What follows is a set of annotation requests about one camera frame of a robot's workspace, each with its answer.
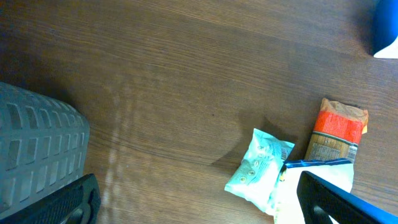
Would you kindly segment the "teal crinkled wipes packet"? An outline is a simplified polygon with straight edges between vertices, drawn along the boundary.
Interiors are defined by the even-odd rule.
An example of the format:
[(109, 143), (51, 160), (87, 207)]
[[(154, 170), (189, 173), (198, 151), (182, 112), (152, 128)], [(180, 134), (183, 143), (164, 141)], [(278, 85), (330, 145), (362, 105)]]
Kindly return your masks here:
[(253, 130), (240, 166), (224, 190), (253, 203), (260, 211), (275, 214), (277, 178), (295, 144), (281, 141), (259, 129)]

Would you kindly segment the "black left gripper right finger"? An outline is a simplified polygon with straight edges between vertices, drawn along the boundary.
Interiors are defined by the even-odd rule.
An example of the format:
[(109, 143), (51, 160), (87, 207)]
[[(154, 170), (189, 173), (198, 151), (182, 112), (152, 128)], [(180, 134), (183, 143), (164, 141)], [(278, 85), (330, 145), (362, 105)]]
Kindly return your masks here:
[(397, 217), (344, 191), (319, 176), (303, 171), (297, 197), (305, 223), (397, 223)]

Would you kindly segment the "white barcode scanner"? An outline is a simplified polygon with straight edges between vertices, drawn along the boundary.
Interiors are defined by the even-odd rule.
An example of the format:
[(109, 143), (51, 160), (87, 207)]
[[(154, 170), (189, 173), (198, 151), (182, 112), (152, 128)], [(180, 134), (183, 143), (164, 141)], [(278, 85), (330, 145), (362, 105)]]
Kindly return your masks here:
[(397, 59), (397, 0), (378, 1), (373, 28), (373, 57)]

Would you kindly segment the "orange and tan snack package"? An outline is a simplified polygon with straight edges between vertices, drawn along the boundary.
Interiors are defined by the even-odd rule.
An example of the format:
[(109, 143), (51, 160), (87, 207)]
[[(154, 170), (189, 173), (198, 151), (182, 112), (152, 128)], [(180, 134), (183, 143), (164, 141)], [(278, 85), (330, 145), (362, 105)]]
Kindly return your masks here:
[(367, 110), (322, 99), (305, 154), (306, 160), (356, 159), (361, 137), (368, 130)]

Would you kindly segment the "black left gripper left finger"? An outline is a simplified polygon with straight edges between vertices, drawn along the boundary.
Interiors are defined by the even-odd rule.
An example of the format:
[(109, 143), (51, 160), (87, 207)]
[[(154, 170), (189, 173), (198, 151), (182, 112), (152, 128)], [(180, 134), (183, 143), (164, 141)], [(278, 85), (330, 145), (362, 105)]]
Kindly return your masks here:
[(94, 174), (86, 174), (28, 207), (1, 219), (4, 224), (96, 224), (100, 189)]

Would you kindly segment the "grey plastic mesh basket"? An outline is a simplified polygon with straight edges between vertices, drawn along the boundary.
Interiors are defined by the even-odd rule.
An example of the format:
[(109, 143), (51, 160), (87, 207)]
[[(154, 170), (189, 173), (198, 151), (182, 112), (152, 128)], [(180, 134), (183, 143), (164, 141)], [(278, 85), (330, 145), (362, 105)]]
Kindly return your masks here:
[(89, 136), (74, 107), (1, 83), (1, 218), (80, 178)]

